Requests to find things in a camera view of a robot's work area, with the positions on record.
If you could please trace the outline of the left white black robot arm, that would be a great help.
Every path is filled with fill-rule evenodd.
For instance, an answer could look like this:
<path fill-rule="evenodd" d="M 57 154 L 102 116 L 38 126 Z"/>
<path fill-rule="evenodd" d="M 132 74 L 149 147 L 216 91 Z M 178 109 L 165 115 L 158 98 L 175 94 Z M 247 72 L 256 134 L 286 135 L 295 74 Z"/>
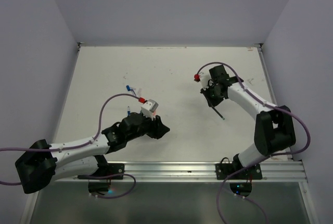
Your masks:
<path fill-rule="evenodd" d="M 106 161 L 106 154 L 125 148 L 129 141 L 141 136 L 158 140 L 169 131 L 158 115 L 148 118 L 131 113 L 102 130 L 95 139 L 52 144 L 38 140 L 16 160 L 15 167 L 26 194 L 67 177 L 100 179 L 116 172 Z"/>

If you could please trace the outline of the green ink roller pen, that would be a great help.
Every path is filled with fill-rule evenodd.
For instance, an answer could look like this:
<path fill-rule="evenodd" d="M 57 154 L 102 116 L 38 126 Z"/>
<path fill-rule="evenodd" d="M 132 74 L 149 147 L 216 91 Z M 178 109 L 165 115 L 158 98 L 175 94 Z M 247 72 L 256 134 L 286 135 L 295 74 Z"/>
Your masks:
<path fill-rule="evenodd" d="M 222 118 L 222 120 L 225 120 L 224 116 L 215 107 L 212 107 L 212 109 L 214 110 L 215 113 L 217 113 L 219 117 Z"/>

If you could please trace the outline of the white marker blue label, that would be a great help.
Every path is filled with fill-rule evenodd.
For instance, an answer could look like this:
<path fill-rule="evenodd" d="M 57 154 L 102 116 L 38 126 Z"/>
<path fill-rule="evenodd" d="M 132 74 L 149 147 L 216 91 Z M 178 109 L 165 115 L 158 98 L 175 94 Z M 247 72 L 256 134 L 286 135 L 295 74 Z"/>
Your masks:
<path fill-rule="evenodd" d="M 129 116 L 131 114 L 131 109 L 130 109 L 130 107 L 128 106 L 127 107 L 127 116 Z"/>

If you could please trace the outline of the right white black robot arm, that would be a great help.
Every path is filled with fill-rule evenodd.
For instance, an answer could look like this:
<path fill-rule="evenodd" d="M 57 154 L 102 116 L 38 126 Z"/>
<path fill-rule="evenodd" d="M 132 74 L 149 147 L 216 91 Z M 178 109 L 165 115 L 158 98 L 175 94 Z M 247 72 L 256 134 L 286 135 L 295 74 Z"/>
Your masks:
<path fill-rule="evenodd" d="M 253 144 L 236 154 L 232 168 L 227 170 L 228 174 L 233 173 L 241 179 L 250 173 L 249 165 L 254 161 L 295 145 L 293 120 L 288 107 L 265 101 L 250 90 L 239 75 L 231 77 L 223 64 L 214 64 L 216 66 L 208 74 L 199 70 L 194 75 L 194 80 L 202 85 L 200 93 L 208 106 L 215 109 L 222 101 L 229 99 L 255 120 Z"/>

